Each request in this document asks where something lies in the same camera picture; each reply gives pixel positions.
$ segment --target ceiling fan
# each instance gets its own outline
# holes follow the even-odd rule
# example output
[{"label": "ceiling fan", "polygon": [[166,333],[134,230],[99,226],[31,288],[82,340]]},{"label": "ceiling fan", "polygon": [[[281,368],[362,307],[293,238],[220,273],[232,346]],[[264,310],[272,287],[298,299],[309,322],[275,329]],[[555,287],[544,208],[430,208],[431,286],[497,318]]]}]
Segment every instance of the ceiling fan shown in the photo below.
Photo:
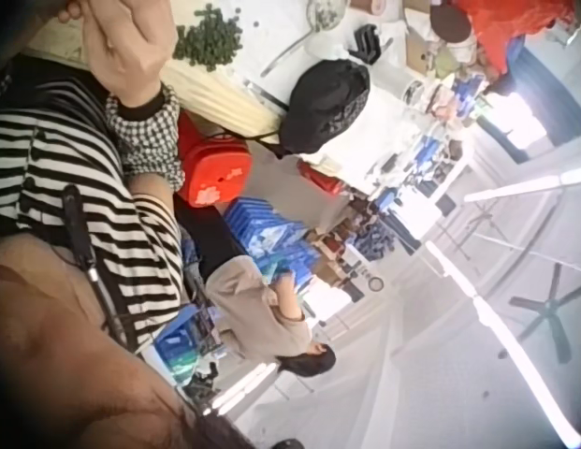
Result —
[{"label": "ceiling fan", "polygon": [[[521,334],[516,338],[518,341],[526,340],[534,331],[537,329],[541,323],[544,321],[548,322],[550,330],[552,332],[552,338],[554,339],[554,344],[556,345],[556,354],[559,363],[566,364],[571,361],[572,352],[571,344],[564,330],[564,326],[557,315],[557,311],[560,307],[568,304],[581,297],[581,286],[575,288],[572,292],[564,295],[563,297],[557,298],[557,292],[559,290],[560,283],[560,273],[562,272],[562,265],[555,264],[554,271],[552,272],[552,283],[550,284],[550,291],[548,293],[548,300],[546,302],[534,301],[524,297],[512,297],[509,301],[511,306],[520,307],[522,309],[527,309],[529,311],[535,311],[538,316],[531,321],[527,328],[521,332]],[[502,349],[498,353],[498,358],[504,359],[508,356],[508,352]]]}]

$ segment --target beige top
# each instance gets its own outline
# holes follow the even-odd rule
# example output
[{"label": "beige top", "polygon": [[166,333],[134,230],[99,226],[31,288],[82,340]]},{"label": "beige top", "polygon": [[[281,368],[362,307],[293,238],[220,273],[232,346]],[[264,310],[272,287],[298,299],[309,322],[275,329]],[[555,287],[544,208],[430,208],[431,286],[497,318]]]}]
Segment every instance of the beige top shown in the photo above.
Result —
[{"label": "beige top", "polygon": [[276,294],[250,256],[235,257],[217,268],[206,288],[225,318],[217,326],[226,346],[263,362],[307,351],[312,335],[304,316],[299,321],[282,316]]}]

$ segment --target bright window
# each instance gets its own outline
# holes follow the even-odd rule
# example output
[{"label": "bright window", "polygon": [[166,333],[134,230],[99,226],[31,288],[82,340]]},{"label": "bright window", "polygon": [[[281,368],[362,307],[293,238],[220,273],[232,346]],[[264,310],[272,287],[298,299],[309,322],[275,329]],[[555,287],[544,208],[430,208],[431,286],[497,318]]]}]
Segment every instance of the bright window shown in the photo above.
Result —
[{"label": "bright window", "polygon": [[489,94],[486,100],[491,106],[486,118],[518,149],[526,150],[532,143],[546,136],[544,127],[519,94]]}]

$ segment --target green vegetables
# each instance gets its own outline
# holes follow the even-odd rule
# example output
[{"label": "green vegetables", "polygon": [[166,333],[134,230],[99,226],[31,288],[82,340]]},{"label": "green vegetables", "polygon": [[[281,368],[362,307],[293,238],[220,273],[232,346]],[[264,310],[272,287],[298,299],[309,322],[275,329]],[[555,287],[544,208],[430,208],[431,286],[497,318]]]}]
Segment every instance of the green vegetables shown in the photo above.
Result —
[{"label": "green vegetables", "polygon": [[215,70],[217,65],[230,64],[242,48],[239,17],[225,21],[222,10],[213,8],[211,3],[204,10],[196,11],[195,15],[203,18],[199,25],[188,30],[185,26],[178,26],[174,59],[188,59],[190,65],[204,65],[208,72]]}]

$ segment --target black and white striped shirt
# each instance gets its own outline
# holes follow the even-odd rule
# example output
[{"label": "black and white striped shirt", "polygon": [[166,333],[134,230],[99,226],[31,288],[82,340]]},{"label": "black and white striped shirt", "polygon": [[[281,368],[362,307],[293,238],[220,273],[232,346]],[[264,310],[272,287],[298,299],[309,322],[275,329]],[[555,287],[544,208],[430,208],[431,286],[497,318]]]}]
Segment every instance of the black and white striped shirt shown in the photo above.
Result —
[{"label": "black and white striped shirt", "polygon": [[[0,94],[7,82],[0,84]],[[29,232],[64,245],[61,193],[73,183],[95,254],[117,285],[120,303],[141,345],[178,314],[182,290],[180,229],[167,207],[132,195],[123,182],[125,151],[176,151],[179,103],[168,88],[165,104],[144,121],[127,121],[77,80],[35,86],[37,106],[0,101],[0,224],[3,234]],[[14,84],[7,89],[18,89]]]}]

